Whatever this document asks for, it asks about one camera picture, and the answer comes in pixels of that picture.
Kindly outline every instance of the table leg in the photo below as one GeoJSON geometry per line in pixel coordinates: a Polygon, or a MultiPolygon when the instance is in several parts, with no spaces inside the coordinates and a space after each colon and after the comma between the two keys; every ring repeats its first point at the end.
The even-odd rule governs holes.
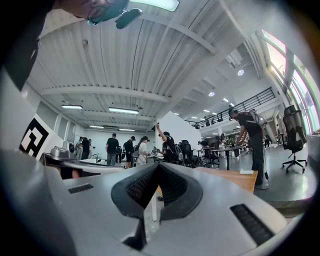
{"type": "Polygon", "coordinates": [[[152,220],[157,221],[157,198],[156,193],[151,198],[152,220]]]}
{"type": "Polygon", "coordinates": [[[225,151],[226,156],[226,169],[229,170],[229,150],[225,151]]]}

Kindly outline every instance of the rectangular vent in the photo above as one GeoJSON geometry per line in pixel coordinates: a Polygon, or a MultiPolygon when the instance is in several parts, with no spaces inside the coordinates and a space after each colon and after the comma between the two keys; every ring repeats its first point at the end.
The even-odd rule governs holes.
{"type": "Polygon", "coordinates": [[[237,204],[230,207],[230,210],[258,246],[274,236],[270,229],[246,205],[237,204]]]}
{"type": "Polygon", "coordinates": [[[69,187],[68,190],[70,192],[70,194],[75,194],[81,191],[85,191],[85,190],[89,190],[92,189],[94,186],[92,186],[91,184],[83,184],[80,186],[73,186],[73,187],[69,187]]]}

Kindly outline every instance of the rectangular ceiling light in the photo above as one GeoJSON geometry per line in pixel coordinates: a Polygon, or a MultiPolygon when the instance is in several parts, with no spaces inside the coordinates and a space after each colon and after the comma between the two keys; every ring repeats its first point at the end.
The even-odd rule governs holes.
{"type": "Polygon", "coordinates": [[[104,129],[103,126],[89,125],[90,128],[104,129]]]}
{"type": "Polygon", "coordinates": [[[116,108],[116,107],[109,107],[110,112],[119,112],[119,113],[127,113],[127,114],[134,114],[138,115],[139,111],[131,110],[131,109],[124,109],[124,108],[116,108]]]}
{"type": "Polygon", "coordinates": [[[124,132],[135,132],[136,130],[132,130],[132,129],[119,129],[119,131],[124,131],[124,132]]]}
{"type": "Polygon", "coordinates": [[[82,106],[80,105],[62,105],[61,107],[67,110],[82,110],[82,106]]]}
{"type": "Polygon", "coordinates": [[[174,12],[178,5],[178,0],[130,0],[130,2],[156,6],[170,12],[174,12]]]}

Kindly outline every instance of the round ceiling light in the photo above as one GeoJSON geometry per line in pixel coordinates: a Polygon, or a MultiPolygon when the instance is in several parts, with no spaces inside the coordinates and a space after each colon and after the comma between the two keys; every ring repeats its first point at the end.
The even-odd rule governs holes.
{"type": "Polygon", "coordinates": [[[238,71],[238,76],[242,76],[245,73],[245,71],[243,69],[238,71]]]}

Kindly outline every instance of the black metal railing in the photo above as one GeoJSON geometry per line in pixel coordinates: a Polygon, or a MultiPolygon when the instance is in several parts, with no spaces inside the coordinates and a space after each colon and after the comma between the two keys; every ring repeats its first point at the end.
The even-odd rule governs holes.
{"type": "MultiPolygon", "coordinates": [[[[257,95],[245,100],[244,102],[241,102],[240,104],[234,106],[234,108],[236,110],[238,110],[239,112],[245,112],[245,111],[249,111],[252,110],[254,108],[256,108],[257,106],[260,106],[272,99],[274,99],[276,96],[274,95],[271,87],[269,87],[268,89],[258,93],[257,95]]],[[[192,123],[191,125],[196,127],[197,129],[203,128],[203,127],[207,127],[207,126],[211,126],[214,125],[216,123],[222,122],[223,120],[228,120],[229,117],[229,109],[222,111],[220,113],[218,113],[217,115],[213,115],[210,116],[209,118],[207,118],[204,121],[201,122],[193,122],[193,121],[186,121],[192,123]]]]}

